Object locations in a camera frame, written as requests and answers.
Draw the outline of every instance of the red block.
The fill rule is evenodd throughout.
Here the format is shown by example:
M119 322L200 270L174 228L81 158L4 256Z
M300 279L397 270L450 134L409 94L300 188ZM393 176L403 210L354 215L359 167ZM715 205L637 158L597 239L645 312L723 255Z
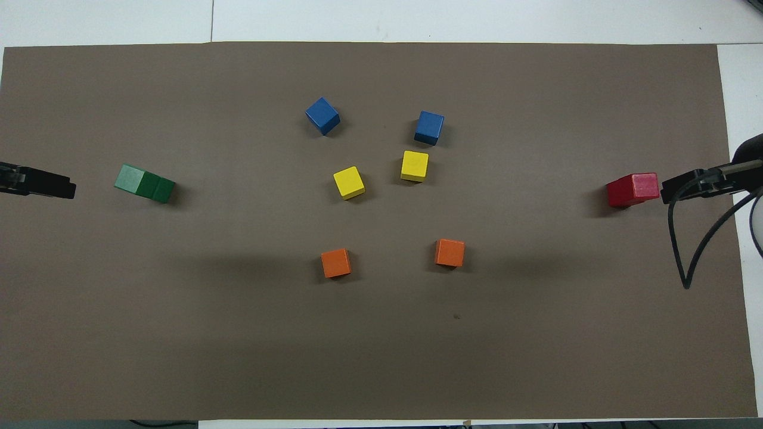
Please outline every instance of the red block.
M656 173L637 173L607 183L612 207L630 207L660 196Z

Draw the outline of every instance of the yellow block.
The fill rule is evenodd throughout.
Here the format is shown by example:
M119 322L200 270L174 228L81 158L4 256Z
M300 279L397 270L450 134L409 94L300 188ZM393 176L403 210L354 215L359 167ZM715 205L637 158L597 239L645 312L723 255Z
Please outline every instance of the yellow block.
M360 173L358 173L358 167L356 166L351 166L348 169L334 173L334 182L336 182L336 187L339 188L339 194L342 195L342 199L350 199L365 192L365 186L363 186L363 181L360 179Z
M400 178L423 182L427 177L427 164L429 154L406 150L403 152L403 169L400 170Z

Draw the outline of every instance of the orange block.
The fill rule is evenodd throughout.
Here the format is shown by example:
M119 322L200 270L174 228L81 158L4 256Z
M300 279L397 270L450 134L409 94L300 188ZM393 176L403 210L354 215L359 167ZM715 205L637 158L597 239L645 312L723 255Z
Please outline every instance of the orange block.
M327 279L331 277L344 276L352 271L349 268L349 254L347 249L331 250L320 254L320 261L324 265L324 276Z
M463 266L465 248L466 245L463 241L441 238L437 241L434 263L447 266Z

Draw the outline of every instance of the rectangular block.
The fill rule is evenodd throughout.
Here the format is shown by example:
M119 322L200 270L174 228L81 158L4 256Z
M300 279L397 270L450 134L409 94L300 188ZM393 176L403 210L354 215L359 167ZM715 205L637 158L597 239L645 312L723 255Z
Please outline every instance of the rectangular block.
M304 113L324 136L340 122L339 112L323 97L320 97Z
M358 167L356 166L351 166L348 169L334 173L334 182L336 182L336 187L339 189L342 199L345 200L365 192L365 186L363 186L360 172L358 172Z
M434 146L437 144L444 121L444 116L422 110L419 114L419 122L416 125L414 140Z
M656 173L636 173L607 183L610 206L624 208L660 196Z
M463 241L441 238L437 241L434 263L445 266L463 266L465 249L466 245Z
M349 266L349 254L347 249L331 250L320 254L320 261L324 266L324 276L327 279L331 277L344 276L350 274L352 269Z
M114 187L127 191L131 194L166 203L172 193L175 183L164 179L144 169L122 164L122 168L114 182Z
M403 167L400 170L400 178L423 182L427 177L427 164L429 154L406 150L403 152Z

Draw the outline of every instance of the blue block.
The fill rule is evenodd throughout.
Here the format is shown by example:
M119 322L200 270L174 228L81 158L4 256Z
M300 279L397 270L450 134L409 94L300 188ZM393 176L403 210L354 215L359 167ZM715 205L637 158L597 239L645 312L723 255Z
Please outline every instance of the blue block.
M323 97L320 97L304 113L324 136L339 124L339 112Z
M421 115L419 115L419 124L416 126L414 140L431 144L432 146L436 145L437 139L439 139L439 132L443 129L444 121L444 116L422 110Z

